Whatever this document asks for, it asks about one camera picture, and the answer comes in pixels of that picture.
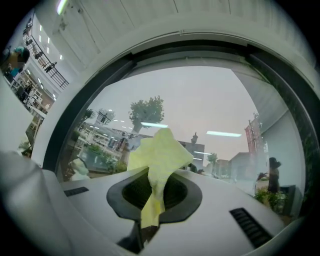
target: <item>yellow cloth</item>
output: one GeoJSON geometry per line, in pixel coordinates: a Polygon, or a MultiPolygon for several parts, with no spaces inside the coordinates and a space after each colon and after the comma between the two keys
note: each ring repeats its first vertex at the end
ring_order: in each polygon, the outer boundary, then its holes
{"type": "Polygon", "coordinates": [[[127,170],[149,167],[151,196],[141,211],[141,228],[159,225],[159,215],[165,211],[164,189],[169,176],[193,161],[190,154],[169,128],[162,128],[153,138],[143,138],[136,151],[131,152],[127,170]]]}

